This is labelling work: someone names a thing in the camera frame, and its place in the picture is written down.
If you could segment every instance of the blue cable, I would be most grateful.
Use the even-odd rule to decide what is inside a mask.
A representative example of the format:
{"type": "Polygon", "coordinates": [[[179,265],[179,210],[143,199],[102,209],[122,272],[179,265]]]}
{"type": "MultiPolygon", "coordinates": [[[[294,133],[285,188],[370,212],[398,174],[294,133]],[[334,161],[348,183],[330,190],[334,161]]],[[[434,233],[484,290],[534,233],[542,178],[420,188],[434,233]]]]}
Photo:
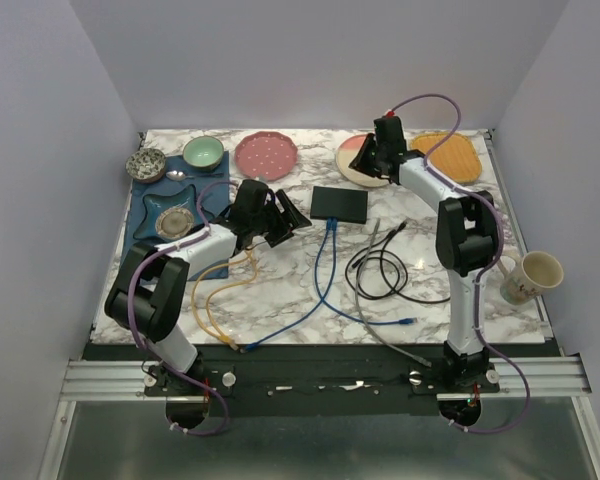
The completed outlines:
{"type": "MultiPolygon", "coordinates": [[[[314,266],[314,271],[316,271],[316,272],[318,270],[318,263],[320,262],[320,256],[322,255],[322,251],[324,250],[324,246],[326,245],[327,239],[329,238],[329,232],[331,232],[331,231],[333,231],[334,235],[335,235],[335,229],[333,228],[333,222],[331,221],[331,219],[328,219],[327,220],[327,231],[324,234],[324,239],[322,240],[322,245],[320,245],[320,249],[318,250],[318,255],[316,256],[316,261],[315,261],[315,264],[314,264],[315,265],[314,266]]],[[[333,278],[335,277],[335,274],[336,274],[336,256],[335,256],[335,251],[334,251],[333,265],[331,267],[331,278],[329,278],[329,284],[327,285],[327,290],[325,292],[325,295],[327,295],[329,293],[329,290],[331,289],[331,285],[333,285],[333,278]]],[[[273,333],[267,335],[266,337],[261,338],[257,342],[250,343],[249,345],[247,345],[247,346],[244,347],[244,350],[246,352],[249,352],[249,351],[253,350],[254,348],[256,348],[258,345],[260,345],[261,343],[266,342],[270,338],[273,338],[276,335],[280,335],[282,332],[286,332],[290,328],[293,328],[296,325],[304,322],[307,318],[309,318],[311,315],[313,315],[313,312],[315,312],[318,309],[318,307],[320,305],[322,305],[323,301],[324,300],[321,298],[318,301],[318,303],[316,303],[314,305],[314,307],[311,310],[309,310],[309,312],[307,312],[305,315],[303,315],[299,320],[296,320],[295,322],[287,325],[286,327],[281,328],[277,332],[273,332],[273,333]]]]}
{"type": "MultiPolygon", "coordinates": [[[[336,231],[338,229],[338,220],[337,219],[332,219],[331,222],[331,228],[333,229],[333,271],[335,272],[336,269],[336,231]]],[[[364,323],[362,320],[360,320],[359,318],[356,317],[352,317],[351,315],[348,315],[346,313],[344,313],[341,310],[338,310],[336,307],[334,307],[333,305],[331,305],[328,301],[327,301],[327,295],[329,294],[329,288],[331,288],[331,283],[329,283],[327,290],[324,292],[324,295],[322,294],[322,292],[320,292],[320,286],[318,285],[318,259],[320,258],[320,252],[318,253],[318,257],[316,258],[316,263],[313,269],[313,282],[315,283],[316,286],[316,291],[318,292],[318,297],[320,298],[321,303],[324,303],[327,308],[331,309],[332,311],[336,312],[338,315],[342,315],[345,318],[348,318],[349,320],[353,320],[354,322],[358,322],[358,323],[364,323]]],[[[411,325],[414,322],[413,318],[403,318],[401,320],[393,320],[390,322],[369,322],[369,325],[376,325],[376,326],[383,326],[383,325],[411,325]]]]}

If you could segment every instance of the green bowl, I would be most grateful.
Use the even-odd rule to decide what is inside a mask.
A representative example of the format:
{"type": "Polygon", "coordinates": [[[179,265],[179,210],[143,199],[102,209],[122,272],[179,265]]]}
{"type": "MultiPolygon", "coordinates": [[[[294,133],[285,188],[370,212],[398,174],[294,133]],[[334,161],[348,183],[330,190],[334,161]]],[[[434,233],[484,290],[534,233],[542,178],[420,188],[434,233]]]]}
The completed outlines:
{"type": "Polygon", "coordinates": [[[224,146],[215,137],[198,137],[184,146],[182,157],[194,168],[199,170],[213,170],[222,161],[224,146]]]}

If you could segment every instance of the yellow cable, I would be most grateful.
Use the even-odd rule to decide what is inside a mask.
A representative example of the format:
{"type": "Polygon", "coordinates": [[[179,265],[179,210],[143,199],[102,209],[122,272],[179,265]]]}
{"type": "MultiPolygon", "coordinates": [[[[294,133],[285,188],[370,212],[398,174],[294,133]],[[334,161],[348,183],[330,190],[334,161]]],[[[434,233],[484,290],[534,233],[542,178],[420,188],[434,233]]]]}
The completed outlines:
{"type": "MultiPolygon", "coordinates": [[[[246,261],[250,260],[251,261],[251,266],[254,268],[254,270],[257,268],[256,266],[256,262],[255,259],[253,258],[253,255],[251,253],[251,251],[247,250],[246,251],[246,256],[245,258],[243,258],[242,260],[238,260],[235,262],[227,262],[227,263],[223,263],[220,265],[216,265],[214,267],[211,267],[207,270],[205,270],[204,272],[202,272],[202,274],[200,274],[200,276],[198,277],[198,279],[196,280],[196,283],[193,285],[193,289],[191,290],[191,311],[193,312],[193,316],[196,319],[196,322],[198,323],[198,326],[204,330],[208,335],[211,335],[212,337],[220,340],[222,343],[226,343],[227,345],[229,345],[231,348],[233,348],[234,350],[238,350],[238,346],[235,344],[235,342],[233,341],[233,339],[231,337],[229,337],[227,334],[225,334],[222,329],[219,327],[219,325],[216,323],[215,319],[213,318],[213,316],[210,314],[210,310],[209,310],[209,300],[207,300],[207,312],[209,314],[209,318],[211,320],[211,323],[213,324],[214,328],[217,330],[218,333],[212,332],[202,321],[202,319],[200,318],[200,315],[198,314],[198,309],[196,308],[196,304],[195,304],[195,293],[196,290],[198,289],[198,286],[200,285],[200,282],[207,276],[209,275],[211,272],[215,272],[216,270],[219,270],[221,268],[226,268],[226,267],[233,267],[235,265],[240,265],[246,261]]],[[[209,298],[211,298],[211,296],[215,295],[216,293],[222,291],[222,290],[226,290],[227,288],[231,288],[231,287],[235,287],[238,285],[244,285],[246,283],[252,282],[253,280],[255,280],[255,278],[257,277],[257,270],[256,270],[256,274],[249,280],[247,281],[240,281],[240,282],[235,282],[229,285],[226,285],[224,287],[221,287],[215,291],[213,291],[210,295],[209,298]]]]}

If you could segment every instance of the coiled black cable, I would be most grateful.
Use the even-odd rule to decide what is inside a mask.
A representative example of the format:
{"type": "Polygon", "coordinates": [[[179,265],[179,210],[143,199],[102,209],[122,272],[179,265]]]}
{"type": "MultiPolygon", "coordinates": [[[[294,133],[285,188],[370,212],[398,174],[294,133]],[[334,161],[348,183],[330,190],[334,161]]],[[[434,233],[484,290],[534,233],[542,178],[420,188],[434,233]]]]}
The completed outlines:
{"type": "Polygon", "coordinates": [[[351,260],[349,260],[349,262],[347,263],[347,266],[344,271],[344,276],[347,281],[347,284],[349,285],[349,287],[351,287],[351,289],[355,291],[355,284],[349,278],[350,270],[355,270],[356,276],[359,276],[360,267],[362,265],[362,261],[364,260],[364,256],[368,250],[371,250],[369,252],[369,258],[367,261],[377,260],[378,262],[380,262],[380,274],[382,275],[382,280],[384,280],[384,283],[387,285],[387,287],[389,287],[389,290],[381,295],[372,295],[366,292],[362,285],[359,284],[358,291],[359,295],[362,298],[365,298],[367,300],[382,300],[385,298],[389,298],[393,295],[397,295],[400,298],[408,300],[409,302],[420,303],[422,305],[438,305],[441,303],[448,302],[450,300],[450,297],[443,298],[440,300],[422,300],[402,293],[402,290],[404,290],[404,288],[407,286],[407,283],[409,282],[409,272],[407,271],[407,266],[404,264],[404,262],[400,260],[400,258],[395,253],[388,250],[388,246],[393,240],[393,238],[402,230],[404,230],[406,226],[406,221],[400,223],[400,225],[398,225],[396,228],[390,230],[389,233],[387,233],[387,235],[382,240],[374,243],[373,245],[371,245],[371,247],[363,248],[362,250],[356,252],[356,254],[353,257],[351,257],[351,260]],[[385,271],[385,264],[391,266],[396,273],[396,279],[393,283],[391,283],[391,281],[387,277],[387,273],[385,271]]]}

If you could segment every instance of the gray cable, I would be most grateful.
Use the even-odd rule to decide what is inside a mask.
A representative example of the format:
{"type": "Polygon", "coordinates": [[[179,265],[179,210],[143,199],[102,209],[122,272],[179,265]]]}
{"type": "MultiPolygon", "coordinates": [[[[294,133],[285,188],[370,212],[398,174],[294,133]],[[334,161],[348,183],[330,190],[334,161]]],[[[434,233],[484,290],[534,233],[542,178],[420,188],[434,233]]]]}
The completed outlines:
{"type": "Polygon", "coordinates": [[[396,347],[395,345],[391,345],[384,338],[382,338],[371,327],[371,325],[369,324],[369,320],[367,319],[365,314],[362,312],[362,308],[360,308],[360,283],[362,283],[362,275],[364,275],[364,269],[367,266],[367,260],[369,259],[369,254],[371,253],[371,248],[372,248],[373,242],[375,242],[375,240],[376,240],[376,235],[378,234],[379,228],[380,228],[380,219],[376,220],[376,226],[373,228],[373,233],[371,234],[371,239],[369,240],[369,248],[367,248],[367,253],[365,253],[364,258],[362,260],[362,264],[360,264],[359,274],[356,275],[356,288],[355,288],[355,292],[354,292],[354,301],[356,304],[356,309],[358,310],[358,315],[359,315],[360,319],[364,322],[364,326],[366,327],[367,332],[369,332],[369,334],[373,338],[378,340],[380,343],[383,343],[390,349],[395,350],[396,352],[401,353],[402,355],[406,355],[407,357],[411,358],[412,360],[415,360],[416,362],[420,363],[421,365],[424,365],[427,368],[431,368],[431,362],[429,360],[427,360],[426,358],[422,358],[418,355],[414,355],[413,353],[409,353],[399,347],[396,347]]]}

